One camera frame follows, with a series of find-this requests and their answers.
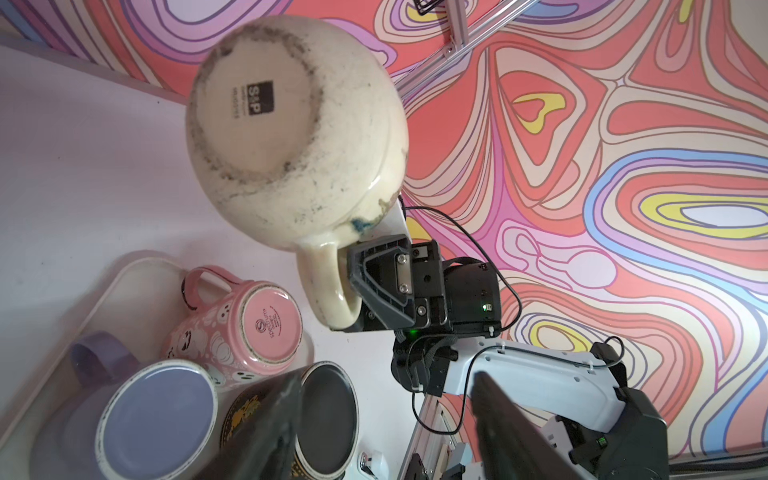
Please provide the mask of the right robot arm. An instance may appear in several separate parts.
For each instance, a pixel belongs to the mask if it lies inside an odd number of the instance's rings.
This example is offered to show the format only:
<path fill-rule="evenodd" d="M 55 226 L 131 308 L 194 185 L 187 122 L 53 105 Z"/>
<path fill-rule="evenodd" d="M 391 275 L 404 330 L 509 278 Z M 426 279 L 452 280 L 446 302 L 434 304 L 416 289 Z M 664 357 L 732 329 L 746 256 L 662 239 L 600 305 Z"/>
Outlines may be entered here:
<path fill-rule="evenodd" d="M 669 476 L 666 423 L 628 386 L 623 349 L 603 341 L 569 353 L 504 340 L 493 264 L 445 260 L 434 241 L 392 235 L 350 247 L 346 270 L 362 300 L 353 330 L 394 333 L 391 372 L 406 391 L 467 396 L 485 373 L 511 401 L 550 413 L 544 435 L 578 473 Z"/>

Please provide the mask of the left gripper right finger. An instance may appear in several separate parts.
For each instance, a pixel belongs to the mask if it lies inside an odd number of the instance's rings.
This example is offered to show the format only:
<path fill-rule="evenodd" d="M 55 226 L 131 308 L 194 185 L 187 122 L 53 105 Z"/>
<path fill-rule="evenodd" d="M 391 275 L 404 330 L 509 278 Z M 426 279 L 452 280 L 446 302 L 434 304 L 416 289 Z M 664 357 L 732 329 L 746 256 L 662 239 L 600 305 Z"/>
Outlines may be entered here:
<path fill-rule="evenodd" d="M 551 447 L 486 372 L 470 393 L 485 478 L 574 479 L 576 471 Z"/>

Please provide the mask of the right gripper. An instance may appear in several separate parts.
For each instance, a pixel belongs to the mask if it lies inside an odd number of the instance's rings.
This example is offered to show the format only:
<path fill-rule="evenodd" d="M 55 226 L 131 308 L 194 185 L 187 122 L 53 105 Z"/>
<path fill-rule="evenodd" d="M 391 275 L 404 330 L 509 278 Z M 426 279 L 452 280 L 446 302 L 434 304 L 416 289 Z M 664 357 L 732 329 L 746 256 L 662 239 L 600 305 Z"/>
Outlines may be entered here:
<path fill-rule="evenodd" d="M 347 273 L 362 299 L 348 333 L 394 331 L 496 336 L 502 329 L 497 275 L 487 262 L 441 258 L 435 241 L 391 235 L 347 249 Z"/>

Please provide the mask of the black mug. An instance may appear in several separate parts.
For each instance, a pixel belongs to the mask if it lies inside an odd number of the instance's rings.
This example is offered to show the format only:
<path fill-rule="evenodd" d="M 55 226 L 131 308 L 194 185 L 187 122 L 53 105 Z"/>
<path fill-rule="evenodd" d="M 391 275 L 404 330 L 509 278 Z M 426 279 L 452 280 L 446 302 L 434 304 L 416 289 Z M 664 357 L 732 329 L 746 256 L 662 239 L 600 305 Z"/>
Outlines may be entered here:
<path fill-rule="evenodd" d="M 341 479 L 359 437 L 359 406 L 352 381 L 330 361 L 292 371 L 301 373 L 302 407 L 289 479 Z M 235 398 L 223 421 L 220 449 L 260 407 L 272 378 L 249 386 Z"/>

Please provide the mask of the cream round mug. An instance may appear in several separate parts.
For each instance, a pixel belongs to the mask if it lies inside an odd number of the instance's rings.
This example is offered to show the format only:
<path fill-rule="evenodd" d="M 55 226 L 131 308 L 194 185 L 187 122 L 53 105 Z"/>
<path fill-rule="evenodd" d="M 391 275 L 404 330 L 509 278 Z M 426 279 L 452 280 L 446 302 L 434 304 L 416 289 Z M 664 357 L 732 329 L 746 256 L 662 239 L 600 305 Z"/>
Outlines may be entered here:
<path fill-rule="evenodd" d="M 374 54 L 323 20 L 254 20 L 201 64 L 185 124 L 191 164 L 219 214 L 294 253 L 316 318 L 352 326 L 361 299 L 338 256 L 393 208 L 409 155 L 403 103 Z"/>

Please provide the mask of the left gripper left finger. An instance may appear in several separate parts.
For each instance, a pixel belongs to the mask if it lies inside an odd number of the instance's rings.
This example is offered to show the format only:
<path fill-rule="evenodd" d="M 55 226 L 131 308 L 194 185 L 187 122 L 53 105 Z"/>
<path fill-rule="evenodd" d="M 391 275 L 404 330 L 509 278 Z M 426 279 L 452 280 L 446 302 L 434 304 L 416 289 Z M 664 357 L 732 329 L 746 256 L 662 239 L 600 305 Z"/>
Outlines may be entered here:
<path fill-rule="evenodd" d="M 196 475 L 197 479 L 289 479 L 302 407 L 301 373 L 268 381 L 260 407 Z"/>

